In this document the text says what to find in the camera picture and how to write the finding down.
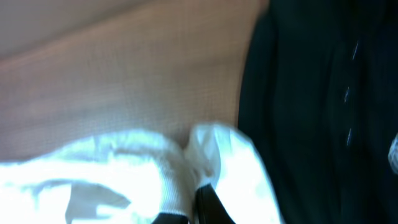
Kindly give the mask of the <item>white t-shirt black print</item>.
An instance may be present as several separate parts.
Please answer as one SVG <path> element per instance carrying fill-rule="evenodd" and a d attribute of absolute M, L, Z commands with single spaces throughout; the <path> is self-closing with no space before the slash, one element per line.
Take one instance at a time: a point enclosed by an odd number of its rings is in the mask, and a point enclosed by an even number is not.
<path fill-rule="evenodd" d="M 152 223 L 160 213 L 199 223 L 196 191 L 210 184 L 235 223 L 283 223 L 252 141 L 220 123 L 196 125 L 186 147 L 132 129 L 1 164 L 2 223 Z"/>

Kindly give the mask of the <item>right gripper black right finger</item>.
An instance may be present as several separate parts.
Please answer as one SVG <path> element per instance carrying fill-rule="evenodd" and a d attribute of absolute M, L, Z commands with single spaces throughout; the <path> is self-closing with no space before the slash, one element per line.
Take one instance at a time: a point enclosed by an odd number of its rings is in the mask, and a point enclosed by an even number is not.
<path fill-rule="evenodd" d="M 196 191 L 195 205 L 199 224 L 235 224 L 210 184 Z"/>

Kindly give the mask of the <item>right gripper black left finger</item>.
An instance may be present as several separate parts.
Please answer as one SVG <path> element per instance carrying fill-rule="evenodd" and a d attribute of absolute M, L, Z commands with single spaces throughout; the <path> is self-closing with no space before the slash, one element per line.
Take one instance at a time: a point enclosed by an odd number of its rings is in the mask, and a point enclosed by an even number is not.
<path fill-rule="evenodd" d="M 184 215 L 160 213 L 151 224 L 189 224 L 189 219 Z"/>

